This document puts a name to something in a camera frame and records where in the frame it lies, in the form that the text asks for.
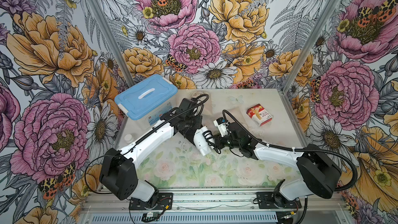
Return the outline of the white hair dryer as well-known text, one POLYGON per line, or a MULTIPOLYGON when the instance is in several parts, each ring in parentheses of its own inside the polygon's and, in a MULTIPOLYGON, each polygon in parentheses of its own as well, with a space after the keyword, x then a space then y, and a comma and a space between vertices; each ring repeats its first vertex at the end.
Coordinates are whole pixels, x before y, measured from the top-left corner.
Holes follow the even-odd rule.
POLYGON ((195 132, 193 142, 201 155, 206 156, 213 151, 221 154, 220 139, 220 133, 213 134, 207 126, 203 126, 195 132))

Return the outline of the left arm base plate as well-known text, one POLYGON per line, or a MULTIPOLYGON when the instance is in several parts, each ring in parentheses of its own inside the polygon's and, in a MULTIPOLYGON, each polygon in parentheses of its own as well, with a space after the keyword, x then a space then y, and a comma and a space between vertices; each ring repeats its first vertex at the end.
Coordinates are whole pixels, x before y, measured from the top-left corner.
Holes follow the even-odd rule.
POLYGON ((172 209, 173 196, 171 192, 161 192, 152 196, 148 202, 132 198, 129 204, 131 211, 168 211, 172 209))

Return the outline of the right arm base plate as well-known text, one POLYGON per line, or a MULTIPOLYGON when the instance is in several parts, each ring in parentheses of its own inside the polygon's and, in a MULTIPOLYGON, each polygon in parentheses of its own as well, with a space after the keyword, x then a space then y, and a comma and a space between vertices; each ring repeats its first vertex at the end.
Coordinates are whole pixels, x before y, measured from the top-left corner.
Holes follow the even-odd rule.
POLYGON ((257 192, 253 199, 253 204, 258 205, 259 209, 300 209, 300 200, 293 201, 285 199, 282 195, 274 194, 270 191, 257 192))

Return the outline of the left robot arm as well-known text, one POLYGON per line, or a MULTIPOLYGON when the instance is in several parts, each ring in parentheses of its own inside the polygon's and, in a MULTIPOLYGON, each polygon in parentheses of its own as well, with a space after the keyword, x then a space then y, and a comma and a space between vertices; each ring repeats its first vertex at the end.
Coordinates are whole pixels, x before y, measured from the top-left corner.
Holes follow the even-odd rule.
POLYGON ((163 142, 180 133, 202 155, 211 149, 205 139, 202 111, 208 94, 184 98, 179 107, 172 108, 160 117, 154 126, 137 141, 105 155, 99 181, 119 200, 134 200, 152 209, 159 202, 159 191, 151 183, 138 179, 136 170, 163 142))

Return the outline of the black hair dryer pouch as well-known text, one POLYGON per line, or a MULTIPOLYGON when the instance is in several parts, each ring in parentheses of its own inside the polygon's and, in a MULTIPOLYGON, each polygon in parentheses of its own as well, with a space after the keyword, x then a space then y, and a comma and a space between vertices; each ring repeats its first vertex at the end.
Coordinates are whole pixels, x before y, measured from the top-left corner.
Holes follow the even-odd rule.
POLYGON ((183 128, 179 131, 179 133, 187 140, 189 141, 192 145, 194 145, 194 136, 197 130, 202 128, 203 125, 194 125, 194 126, 189 126, 186 128, 183 128))

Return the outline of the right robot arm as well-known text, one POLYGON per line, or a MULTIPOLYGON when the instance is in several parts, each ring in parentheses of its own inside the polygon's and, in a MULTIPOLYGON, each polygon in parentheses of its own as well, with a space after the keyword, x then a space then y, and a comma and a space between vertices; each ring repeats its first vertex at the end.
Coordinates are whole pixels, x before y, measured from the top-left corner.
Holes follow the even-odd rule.
POLYGON ((273 161, 300 172, 299 179, 287 181, 282 179, 271 194, 271 202, 278 208, 284 208, 288 202, 300 197, 316 195, 330 199, 342 171, 332 159, 314 145, 305 147, 305 151, 294 148, 277 148, 275 145, 261 144, 249 135, 237 122, 227 122, 223 118, 214 121, 219 134, 214 142, 217 149, 237 148, 243 157, 254 160, 273 161))

